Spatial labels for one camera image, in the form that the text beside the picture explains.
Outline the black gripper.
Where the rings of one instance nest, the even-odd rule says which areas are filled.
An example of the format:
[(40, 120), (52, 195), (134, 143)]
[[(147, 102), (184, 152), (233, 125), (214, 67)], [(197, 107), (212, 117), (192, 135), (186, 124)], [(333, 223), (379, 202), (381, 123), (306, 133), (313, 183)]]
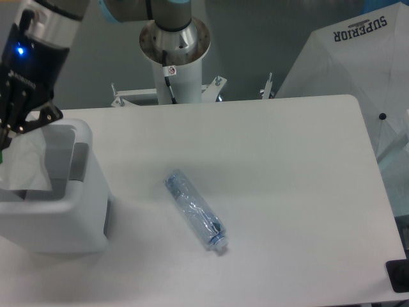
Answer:
[(25, 134), (63, 118), (52, 99), (69, 51), (30, 38), (12, 25), (1, 56), (1, 151), (15, 132)]

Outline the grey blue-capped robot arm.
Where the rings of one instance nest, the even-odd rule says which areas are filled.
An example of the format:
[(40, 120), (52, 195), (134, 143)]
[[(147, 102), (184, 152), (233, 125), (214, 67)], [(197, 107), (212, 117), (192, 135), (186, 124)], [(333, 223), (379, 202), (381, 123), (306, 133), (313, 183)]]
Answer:
[(145, 43), (162, 66), (184, 65), (197, 51), (191, 1), (21, 1), (1, 53), (1, 150), (62, 119), (54, 88), (90, 13), (113, 24), (147, 22)]

